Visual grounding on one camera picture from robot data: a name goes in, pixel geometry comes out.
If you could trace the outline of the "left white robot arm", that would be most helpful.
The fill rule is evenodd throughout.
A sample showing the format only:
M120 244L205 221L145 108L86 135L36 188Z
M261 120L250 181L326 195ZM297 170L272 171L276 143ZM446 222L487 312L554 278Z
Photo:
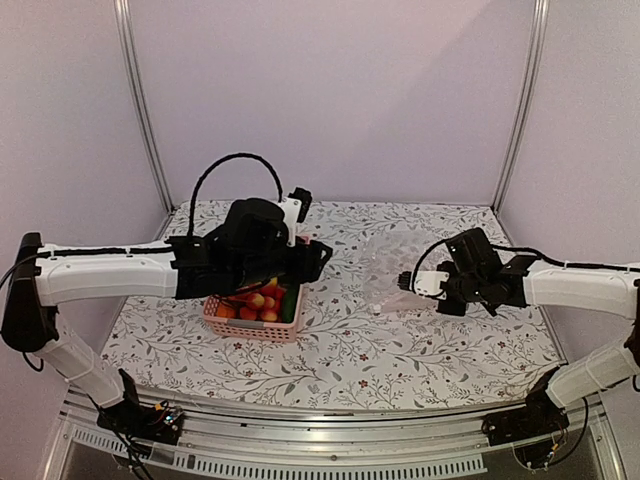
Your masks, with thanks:
M298 234L307 211L293 198L236 200L224 222L203 236L190 227L184 235L129 246L62 247L29 233L1 280L7 289L1 338L53 366L99 407L110 408L111 419L126 433L141 433L149 415L137 403L134 381L106 365L60 319L60 305L130 296L228 297L274 278L315 282L333 251Z

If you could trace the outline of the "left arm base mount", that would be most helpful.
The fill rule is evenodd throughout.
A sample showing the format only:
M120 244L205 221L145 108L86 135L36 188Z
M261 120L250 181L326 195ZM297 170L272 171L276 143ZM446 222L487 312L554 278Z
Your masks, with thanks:
M133 378L119 369L122 399L114 406L99 407L97 424L114 433L168 445L177 445L184 424L184 410L166 400L154 406L140 403Z

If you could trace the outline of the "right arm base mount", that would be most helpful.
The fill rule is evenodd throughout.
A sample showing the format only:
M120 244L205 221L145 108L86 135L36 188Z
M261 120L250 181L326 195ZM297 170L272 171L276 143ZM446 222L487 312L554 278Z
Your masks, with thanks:
M559 432L569 426L564 408L556 406L546 394L548 383L558 370L556 367L546 372L534 384L522 407L483 418L481 431L491 446Z

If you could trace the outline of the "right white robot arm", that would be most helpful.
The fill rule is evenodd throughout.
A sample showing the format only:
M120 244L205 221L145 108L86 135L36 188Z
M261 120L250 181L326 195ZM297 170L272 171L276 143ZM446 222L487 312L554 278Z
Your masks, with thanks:
M610 390L639 372L639 264L556 260L531 247L498 245L481 228L442 241L447 259L418 275L423 293L454 314L470 304L491 315L502 307L549 318L567 356L527 394L517 427L537 436L556 410Z

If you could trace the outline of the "clear zip top bag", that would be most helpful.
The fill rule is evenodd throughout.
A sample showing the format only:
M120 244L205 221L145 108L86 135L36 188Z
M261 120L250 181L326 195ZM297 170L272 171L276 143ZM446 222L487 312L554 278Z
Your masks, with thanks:
M360 260L363 298L373 315L423 310L435 304L397 286L398 276L412 272L435 241L436 237L424 230L399 230L373 235L365 244Z

